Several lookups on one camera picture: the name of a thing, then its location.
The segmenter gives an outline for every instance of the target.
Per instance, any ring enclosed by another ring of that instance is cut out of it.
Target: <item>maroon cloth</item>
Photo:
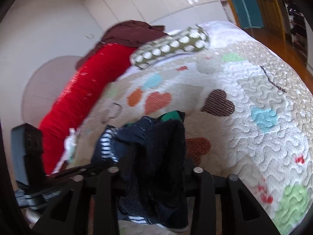
[[[118,23],[107,30],[101,42],[77,62],[76,69],[79,69],[84,62],[102,48],[105,43],[117,43],[127,47],[138,48],[142,44],[167,35],[163,32],[164,28],[164,26],[150,26],[148,23],[134,20]]]

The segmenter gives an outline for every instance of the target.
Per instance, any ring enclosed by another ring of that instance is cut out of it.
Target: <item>green polka dot pillow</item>
[[[209,43],[208,33],[196,25],[175,35],[165,36],[140,46],[130,56],[132,65],[141,70],[156,62],[184,53],[199,52]]]

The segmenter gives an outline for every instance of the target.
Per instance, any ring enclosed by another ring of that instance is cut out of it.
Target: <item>patchwork quilt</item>
[[[186,113],[187,155],[211,174],[236,174],[281,234],[312,204],[313,96],[296,72],[261,43],[225,37],[210,23],[210,49],[124,76],[103,92],[81,127],[75,165],[89,163],[106,124]],[[217,45],[217,30],[223,44]],[[121,234],[171,234],[120,223]]]

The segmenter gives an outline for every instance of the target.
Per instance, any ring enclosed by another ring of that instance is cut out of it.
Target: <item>blue patch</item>
[[[141,90],[145,91],[149,88],[157,87],[162,82],[162,80],[163,78],[159,74],[154,74],[151,78],[147,80]]]
[[[264,134],[268,133],[270,128],[278,124],[276,111],[271,108],[260,109],[253,107],[251,109],[251,117]]]

